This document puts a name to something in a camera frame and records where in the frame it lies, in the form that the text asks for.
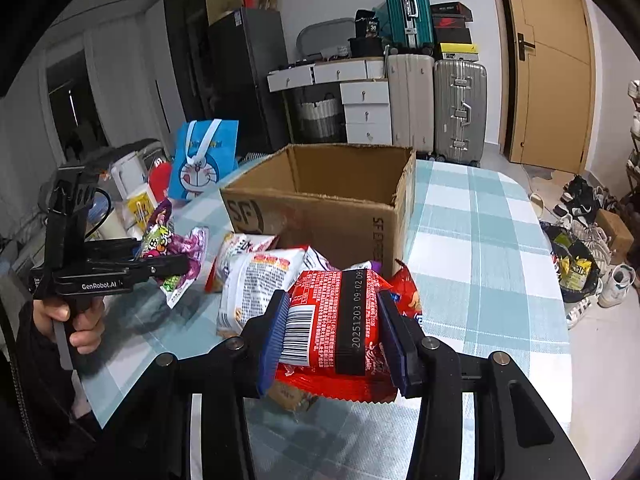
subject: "cardboard box on floor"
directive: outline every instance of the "cardboard box on floor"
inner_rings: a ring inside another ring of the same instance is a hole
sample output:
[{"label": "cardboard box on floor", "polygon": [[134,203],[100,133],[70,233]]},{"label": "cardboard box on floor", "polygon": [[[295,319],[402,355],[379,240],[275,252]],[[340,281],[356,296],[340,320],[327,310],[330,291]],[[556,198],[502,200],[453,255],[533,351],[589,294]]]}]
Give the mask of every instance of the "cardboard box on floor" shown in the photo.
[{"label": "cardboard box on floor", "polygon": [[220,190],[236,232],[311,245],[334,266],[402,259],[414,211],[415,152],[396,146],[290,144]]},{"label": "cardboard box on floor", "polygon": [[633,235],[627,229],[622,218],[611,211],[598,209],[596,223],[599,227],[602,227],[607,236],[611,237],[609,248],[611,251],[615,251],[611,257],[611,263],[614,265],[621,264],[625,261],[626,254],[634,242]]}]

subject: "suitcase handle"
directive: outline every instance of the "suitcase handle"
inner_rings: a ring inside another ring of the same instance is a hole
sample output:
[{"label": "suitcase handle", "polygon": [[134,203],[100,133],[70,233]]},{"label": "suitcase handle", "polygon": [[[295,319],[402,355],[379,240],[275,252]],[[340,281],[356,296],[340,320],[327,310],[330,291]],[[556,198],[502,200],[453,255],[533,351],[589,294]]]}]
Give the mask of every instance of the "suitcase handle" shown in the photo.
[{"label": "suitcase handle", "polygon": [[418,0],[404,0],[404,12],[408,18],[418,17]]},{"label": "suitcase handle", "polygon": [[469,126],[471,124],[471,106],[462,101],[463,108],[466,108],[466,121],[461,126]]}]

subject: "silver suitcase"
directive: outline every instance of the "silver suitcase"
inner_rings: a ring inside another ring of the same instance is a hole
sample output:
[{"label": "silver suitcase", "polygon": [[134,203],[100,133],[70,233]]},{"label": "silver suitcase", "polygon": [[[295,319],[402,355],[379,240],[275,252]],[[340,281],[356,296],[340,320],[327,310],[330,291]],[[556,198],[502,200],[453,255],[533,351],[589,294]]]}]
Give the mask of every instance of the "silver suitcase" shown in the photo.
[{"label": "silver suitcase", "polygon": [[436,63],[433,78],[436,160],[477,166],[486,129],[486,69],[444,59]]},{"label": "silver suitcase", "polygon": [[433,64],[431,56],[388,57],[393,144],[433,151]]}]

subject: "white cabinet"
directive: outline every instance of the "white cabinet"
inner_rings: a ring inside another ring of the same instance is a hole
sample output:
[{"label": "white cabinet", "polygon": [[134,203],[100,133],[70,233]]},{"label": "white cabinet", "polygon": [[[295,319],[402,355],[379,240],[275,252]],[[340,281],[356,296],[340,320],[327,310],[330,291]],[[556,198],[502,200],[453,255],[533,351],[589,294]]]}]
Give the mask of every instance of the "white cabinet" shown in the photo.
[{"label": "white cabinet", "polygon": [[347,142],[391,144],[389,86],[385,81],[342,83]]},{"label": "white cabinet", "polygon": [[345,105],[389,104],[387,81],[363,81],[340,85],[342,103]]},{"label": "white cabinet", "polygon": [[380,123],[391,122],[389,105],[344,105],[344,118],[350,123]]},{"label": "white cabinet", "polygon": [[316,84],[366,79],[367,66],[363,59],[319,63],[314,66],[314,74]]},{"label": "white cabinet", "polygon": [[314,83],[312,70],[313,65],[303,65],[270,73],[267,76],[269,92],[312,85]]},{"label": "white cabinet", "polygon": [[391,144],[391,124],[349,124],[347,142],[350,144]]},{"label": "white cabinet", "polygon": [[367,59],[367,79],[382,79],[385,76],[383,59]]}]

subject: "blue gripper pad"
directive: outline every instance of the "blue gripper pad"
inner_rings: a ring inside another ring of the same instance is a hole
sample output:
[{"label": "blue gripper pad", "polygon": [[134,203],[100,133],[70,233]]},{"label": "blue gripper pad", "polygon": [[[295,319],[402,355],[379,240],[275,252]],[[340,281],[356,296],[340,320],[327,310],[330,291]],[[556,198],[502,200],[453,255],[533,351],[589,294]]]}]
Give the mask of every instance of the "blue gripper pad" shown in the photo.
[{"label": "blue gripper pad", "polygon": [[415,319],[403,317],[388,290],[378,293],[380,342],[394,386],[406,399],[422,396],[426,371],[417,351],[424,334]]},{"label": "blue gripper pad", "polygon": [[284,330],[287,325],[287,314],[291,300],[284,290],[276,290],[271,297],[264,318],[268,328],[262,342],[258,373],[255,381],[258,394],[262,397],[273,384],[276,368],[282,354]]}]

